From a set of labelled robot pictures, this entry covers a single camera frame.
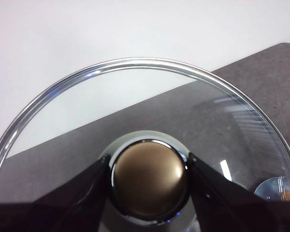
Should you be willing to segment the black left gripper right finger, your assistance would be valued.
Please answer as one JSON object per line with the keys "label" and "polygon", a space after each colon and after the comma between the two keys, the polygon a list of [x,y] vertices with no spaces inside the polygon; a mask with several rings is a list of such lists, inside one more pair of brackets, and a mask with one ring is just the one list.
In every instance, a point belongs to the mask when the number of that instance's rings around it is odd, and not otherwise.
{"label": "black left gripper right finger", "polygon": [[263,200],[188,154],[190,195],[202,232],[259,232],[251,215]]}

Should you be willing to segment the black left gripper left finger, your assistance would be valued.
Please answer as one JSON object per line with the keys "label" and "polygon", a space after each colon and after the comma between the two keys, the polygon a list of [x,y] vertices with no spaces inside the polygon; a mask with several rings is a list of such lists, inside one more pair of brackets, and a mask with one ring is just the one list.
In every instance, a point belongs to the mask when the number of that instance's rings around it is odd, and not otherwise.
{"label": "black left gripper left finger", "polygon": [[103,155],[74,178],[39,198],[52,207],[48,232],[96,232],[109,195],[110,155]]}

